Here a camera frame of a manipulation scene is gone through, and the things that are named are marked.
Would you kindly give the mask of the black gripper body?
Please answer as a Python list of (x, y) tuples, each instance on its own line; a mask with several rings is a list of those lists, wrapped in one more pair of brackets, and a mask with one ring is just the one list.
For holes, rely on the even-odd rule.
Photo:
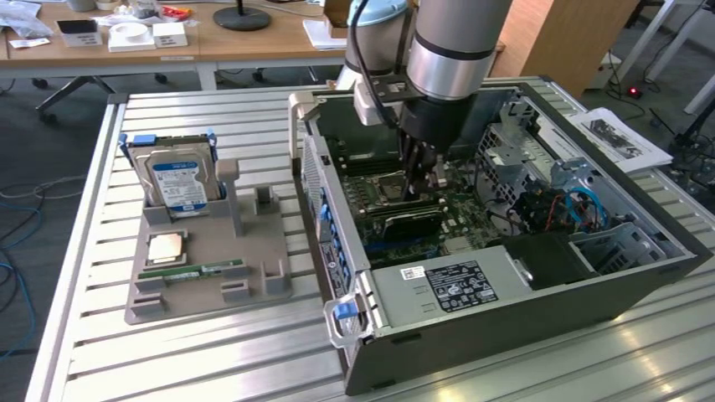
[(430, 97), (407, 100), (402, 109), (402, 132), (438, 152), (446, 152), (461, 137), (473, 104), (473, 96), (455, 101)]

